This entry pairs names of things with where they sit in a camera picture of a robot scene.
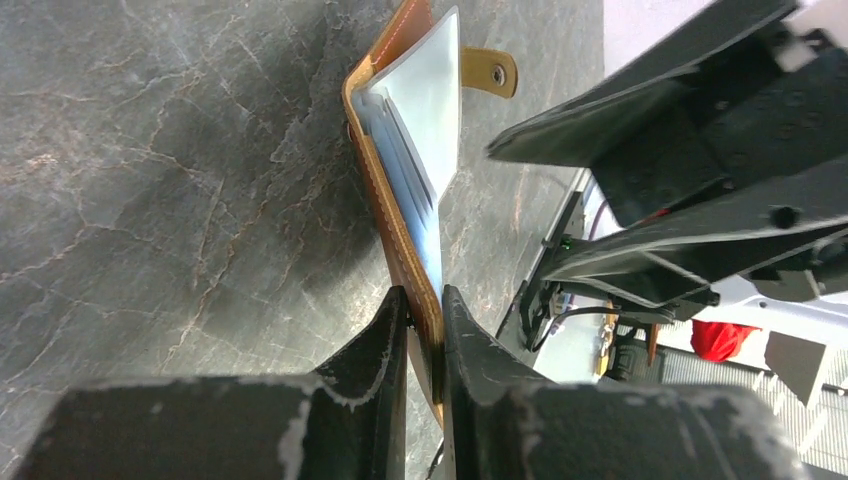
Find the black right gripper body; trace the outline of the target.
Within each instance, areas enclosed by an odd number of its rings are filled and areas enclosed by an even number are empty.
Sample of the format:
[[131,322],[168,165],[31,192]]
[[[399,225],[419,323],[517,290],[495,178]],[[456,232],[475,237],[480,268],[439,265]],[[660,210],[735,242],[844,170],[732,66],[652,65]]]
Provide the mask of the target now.
[[[624,229],[847,158],[847,5],[817,1],[737,44],[669,109],[591,165]],[[847,232],[739,276],[766,297],[847,289]]]

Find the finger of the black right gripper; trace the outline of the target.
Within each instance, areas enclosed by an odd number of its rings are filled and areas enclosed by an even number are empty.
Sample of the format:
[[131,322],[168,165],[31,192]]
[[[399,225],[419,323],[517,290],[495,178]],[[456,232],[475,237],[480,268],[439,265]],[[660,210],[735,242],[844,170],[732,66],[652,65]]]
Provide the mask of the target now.
[[542,276],[658,308],[847,232],[847,158],[557,253]]
[[581,96],[492,140],[497,161],[589,167],[695,90],[708,65],[798,9],[796,1],[715,1]]

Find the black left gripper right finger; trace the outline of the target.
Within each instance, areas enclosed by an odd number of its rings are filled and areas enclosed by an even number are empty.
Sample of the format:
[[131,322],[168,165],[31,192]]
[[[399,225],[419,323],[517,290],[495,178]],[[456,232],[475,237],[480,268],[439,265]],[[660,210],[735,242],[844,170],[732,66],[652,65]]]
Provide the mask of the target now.
[[442,295],[448,479],[804,479],[752,392],[720,385],[558,384],[502,347],[460,291]]

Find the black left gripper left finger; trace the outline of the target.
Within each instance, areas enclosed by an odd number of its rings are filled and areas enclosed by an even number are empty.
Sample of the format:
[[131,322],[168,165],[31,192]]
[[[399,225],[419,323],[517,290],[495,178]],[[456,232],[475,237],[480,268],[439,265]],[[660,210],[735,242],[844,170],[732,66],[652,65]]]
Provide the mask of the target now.
[[66,393],[20,479],[401,479],[404,290],[303,374],[103,380]]

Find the brown leather card holder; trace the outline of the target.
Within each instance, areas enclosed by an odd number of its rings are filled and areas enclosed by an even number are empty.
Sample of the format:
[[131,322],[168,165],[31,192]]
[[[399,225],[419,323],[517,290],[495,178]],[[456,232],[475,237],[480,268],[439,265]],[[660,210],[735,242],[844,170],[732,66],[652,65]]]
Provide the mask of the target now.
[[461,90],[509,99],[518,69],[507,52],[464,46],[459,12],[434,19],[403,1],[342,86],[354,144],[391,281],[404,288],[419,384],[444,421],[444,319],[439,202],[459,159]]

